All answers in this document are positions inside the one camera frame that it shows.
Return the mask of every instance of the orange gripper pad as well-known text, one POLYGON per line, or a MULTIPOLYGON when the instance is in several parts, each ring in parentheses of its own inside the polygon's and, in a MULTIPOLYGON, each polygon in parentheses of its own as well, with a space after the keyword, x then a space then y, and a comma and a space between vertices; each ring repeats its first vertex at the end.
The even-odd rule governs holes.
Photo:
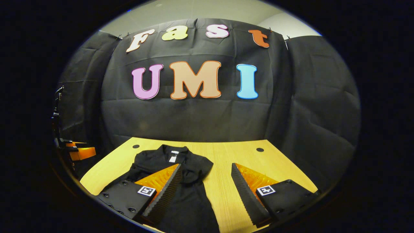
POLYGON ((177 167, 178 167, 178 163, 173 166, 162 169, 161 171, 151 174, 145 178, 142 178, 138 180, 137 182, 135 182, 135 184, 155 188, 156 194, 154 198, 152 199, 153 201, 158 196, 158 194, 161 192, 161 190, 164 188, 165 184, 170 179, 171 175, 173 174, 173 172, 175 171, 177 167))
POLYGON ((260 199, 256 194, 256 190, 258 188, 279 183, 274 179, 271 179, 261 173, 256 172, 255 170, 252 170, 240 164, 236 163, 236 166, 240 171, 241 175, 243 176, 244 180, 246 181, 247 185, 249 186, 250 190, 255 194, 256 198, 259 201, 260 199))
POLYGON ((78 151, 69 152, 72 161, 90 158, 96 155, 94 147, 78 148, 78 151))

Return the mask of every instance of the pink letter u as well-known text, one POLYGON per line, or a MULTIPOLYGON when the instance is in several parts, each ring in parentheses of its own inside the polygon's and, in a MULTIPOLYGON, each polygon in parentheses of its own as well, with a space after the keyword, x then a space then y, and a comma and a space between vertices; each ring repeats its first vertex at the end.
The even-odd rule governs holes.
POLYGON ((145 68, 138 68, 132 71, 134 76, 133 86, 135 96, 142 100, 149 100, 154 98, 159 91, 159 73, 164 66, 162 64, 156 64, 149 67, 152 72, 152 86, 149 90, 142 88, 142 75, 145 72, 145 68))

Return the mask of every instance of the tan letter m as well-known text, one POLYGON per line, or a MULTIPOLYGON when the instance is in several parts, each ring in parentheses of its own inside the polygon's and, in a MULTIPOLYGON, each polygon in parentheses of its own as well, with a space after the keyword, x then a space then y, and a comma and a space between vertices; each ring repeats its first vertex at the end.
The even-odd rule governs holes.
POLYGON ((178 61, 170 64, 170 68, 174 71, 174 92, 171 99, 182 100, 187 97, 184 92, 185 85, 191 97, 195 97, 198 90, 203 84, 203 91, 200 96, 203 98, 218 98, 221 96, 217 83, 217 74, 221 63, 218 61, 205 61, 197 74, 191 69, 190 65, 185 61, 178 61))

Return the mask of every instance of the wooden table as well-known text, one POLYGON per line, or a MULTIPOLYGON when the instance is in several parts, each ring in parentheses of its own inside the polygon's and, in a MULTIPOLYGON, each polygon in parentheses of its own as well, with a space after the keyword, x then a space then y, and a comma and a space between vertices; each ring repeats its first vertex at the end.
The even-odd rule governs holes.
POLYGON ((276 181, 292 179, 312 193, 317 191, 312 181, 267 140, 198 143, 131 138, 92 167, 80 182, 91 194, 98 195, 107 184, 129 170, 137 153, 156 150, 162 144, 187 146, 194 154, 214 163, 203 182, 222 233, 259 230, 252 224, 231 178, 232 163, 251 168, 276 181), (139 145, 139 148, 133 148, 134 145, 139 145))

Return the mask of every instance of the black shirt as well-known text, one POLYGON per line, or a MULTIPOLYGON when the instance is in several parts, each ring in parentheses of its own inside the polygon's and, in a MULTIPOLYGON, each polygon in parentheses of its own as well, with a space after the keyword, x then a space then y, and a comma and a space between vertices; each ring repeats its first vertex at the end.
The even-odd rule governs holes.
POLYGON ((213 163, 206 157, 193 154, 187 147, 161 145, 157 150, 137 154, 130 170, 108 184, 103 190, 122 180, 136 182, 164 168, 180 163, 183 179, 161 222, 155 227, 168 233, 219 232, 219 225, 205 193, 203 178, 213 163), (175 162, 170 158, 179 152, 175 162))

